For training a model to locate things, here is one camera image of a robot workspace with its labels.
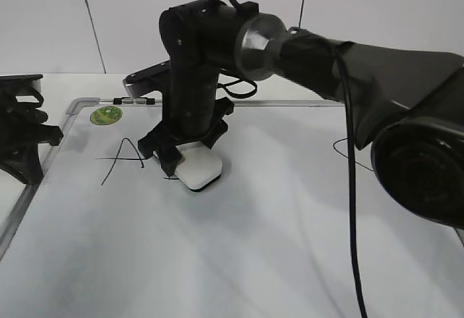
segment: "black clamp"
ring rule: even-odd
[[[57,126],[42,125],[47,113],[38,110],[43,75],[0,77],[0,169],[20,182],[39,183],[44,176],[38,158],[38,144],[58,146],[63,138]],[[18,96],[32,96],[36,102],[20,102]]]
[[[197,138],[179,138],[170,129],[169,122],[162,120],[145,137],[138,141],[138,149],[145,159],[153,156],[155,152],[161,168],[168,177],[174,175],[176,167],[182,162],[183,156],[176,146],[202,142],[208,148],[212,148],[216,141],[228,130],[227,123],[223,120],[225,115],[233,113],[233,102],[224,97],[215,102],[210,129]]]
[[[224,116],[233,113],[234,104],[226,97],[215,102],[209,130],[197,138],[182,138],[173,133],[169,121],[169,87],[171,83],[170,62],[166,61],[153,67],[128,75],[123,81],[126,91],[131,97],[141,97],[152,91],[163,94],[162,121],[145,137],[138,141],[138,149],[145,159],[156,153],[161,168],[168,177],[174,175],[176,167],[183,157],[176,146],[186,143],[202,142],[212,148],[216,141],[228,130]]]

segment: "white eraser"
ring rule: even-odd
[[[203,143],[190,143],[178,149],[184,160],[175,169],[175,175],[187,188],[201,191],[220,177],[223,161]]]

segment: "whiteboard frame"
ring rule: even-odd
[[[154,104],[147,105],[147,99],[122,99],[122,104],[118,106],[162,106],[161,100],[156,100]],[[64,137],[70,132],[71,127],[74,124],[76,117],[80,111],[88,106],[108,106],[114,105],[114,100],[109,99],[98,99],[98,98],[79,98],[74,100],[68,107],[65,117],[60,124]],[[308,107],[343,107],[343,104],[336,103],[327,100],[307,100],[307,101],[236,101],[235,106],[308,106]],[[54,158],[59,153],[60,146],[51,147],[42,162],[43,174],[45,175],[51,165],[53,164]],[[38,188],[38,184],[27,184],[14,203],[14,206],[7,216],[7,218],[0,225],[0,261],[7,252],[9,245],[12,242],[13,237],[16,234],[22,219],[24,218]],[[461,242],[464,246],[464,230],[455,229]]]

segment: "green sticker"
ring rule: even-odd
[[[92,124],[98,126],[112,125],[123,117],[123,111],[116,106],[104,106],[90,116]]]

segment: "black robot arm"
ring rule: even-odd
[[[422,217],[464,227],[464,57],[287,30],[253,3],[237,10],[217,0],[195,1],[164,12],[159,27],[171,63],[164,129],[177,141],[204,140],[216,132],[212,145],[227,130],[222,116],[232,106],[219,109],[218,116],[215,100],[221,70],[256,81],[277,74],[344,102],[336,50],[348,72],[356,147],[373,143],[373,166],[383,187]],[[223,126],[219,131],[217,124]],[[159,154],[153,141],[144,145],[148,141],[139,143],[141,151]]]

